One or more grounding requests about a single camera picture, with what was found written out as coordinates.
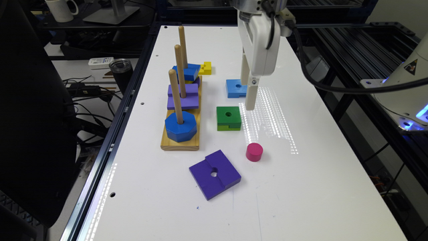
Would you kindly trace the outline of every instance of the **wooden peg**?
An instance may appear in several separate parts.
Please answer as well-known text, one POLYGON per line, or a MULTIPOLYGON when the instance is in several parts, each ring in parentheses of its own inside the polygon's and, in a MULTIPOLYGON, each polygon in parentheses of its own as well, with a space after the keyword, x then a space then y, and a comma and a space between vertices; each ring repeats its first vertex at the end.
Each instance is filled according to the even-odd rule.
POLYGON ((183 26, 179 27, 179 35, 180 35, 180 45, 181 45, 181 57, 183 58, 183 68, 188 68, 185 28, 183 26))
POLYGON ((177 123, 183 124, 183 112, 181 110, 179 85, 177 84, 177 73, 175 70, 169 70, 169 81, 171 82, 171 90, 173 91, 174 108, 177 116, 177 123))
POLYGON ((186 98, 186 84, 185 84, 185 73, 183 72, 183 59, 181 58, 181 47, 175 45, 175 60, 177 61, 177 71, 179 73, 179 84, 181 98, 186 98))

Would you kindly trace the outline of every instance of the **table surface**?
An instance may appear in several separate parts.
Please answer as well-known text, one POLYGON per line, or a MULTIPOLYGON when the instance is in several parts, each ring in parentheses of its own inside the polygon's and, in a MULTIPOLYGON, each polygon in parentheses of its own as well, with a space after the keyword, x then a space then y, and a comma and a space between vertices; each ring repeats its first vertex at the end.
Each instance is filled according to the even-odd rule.
POLYGON ((162 27, 79 240, 406 240, 286 38, 249 112, 225 89, 240 75, 237 28, 185 31, 189 62, 213 65, 203 77, 199 151, 160 148, 179 43, 177 27, 162 27), (240 106, 241 131, 216 131, 216 106, 240 106), (264 148, 257 163, 245 158, 250 142, 264 148), (219 149, 242 180, 207 201, 189 167, 219 149))

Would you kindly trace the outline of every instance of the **white mug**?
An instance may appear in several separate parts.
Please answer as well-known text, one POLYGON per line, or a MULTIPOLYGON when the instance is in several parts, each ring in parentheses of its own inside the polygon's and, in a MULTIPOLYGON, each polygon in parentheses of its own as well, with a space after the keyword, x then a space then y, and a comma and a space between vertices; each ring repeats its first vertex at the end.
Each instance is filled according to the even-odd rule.
POLYGON ((53 18, 58 23, 65 23, 73 20, 73 16, 79 14, 78 5, 73 0, 45 0, 49 10, 51 11, 53 18), (76 12, 72 13, 67 6, 67 2, 72 1, 76 6, 76 12))

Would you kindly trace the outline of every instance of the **wooden base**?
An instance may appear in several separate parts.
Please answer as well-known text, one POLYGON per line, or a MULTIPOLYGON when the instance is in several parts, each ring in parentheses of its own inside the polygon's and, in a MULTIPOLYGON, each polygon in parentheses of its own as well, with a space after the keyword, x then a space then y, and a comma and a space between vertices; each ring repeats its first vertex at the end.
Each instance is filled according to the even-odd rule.
MULTIPOLYGON (((193 110, 184 110, 184 111, 187 111, 187 112, 195 115, 197 132, 190 141, 183 141, 183 142, 177 143, 177 142, 168 138, 167 129, 164 126, 163 127, 163 134, 162 134, 162 141, 160 142, 160 147, 164 151, 197 151, 197 150, 199 150, 199 133, 201 130, 201 108, 202 108, 202 102, 201 102, 202 76, 199 76, 199 77, 201 79, 201 83, 199 84, 199 89, 198 89, 199 108, 193 109, 193 110)), ((175 112, 175 110, 168 110, 167 117, 174 112, 175 112)))

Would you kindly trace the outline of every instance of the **screw hole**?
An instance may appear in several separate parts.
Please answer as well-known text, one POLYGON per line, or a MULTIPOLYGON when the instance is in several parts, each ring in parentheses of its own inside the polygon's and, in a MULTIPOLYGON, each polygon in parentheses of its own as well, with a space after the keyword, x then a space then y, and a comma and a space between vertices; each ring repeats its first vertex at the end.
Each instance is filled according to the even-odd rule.
POLYGON ((217 172, 219 172, 219 170, 215 167, 213 167, 213 170, 211 171, 211 176, 212 177, 216 177, 217 176, 217 172))

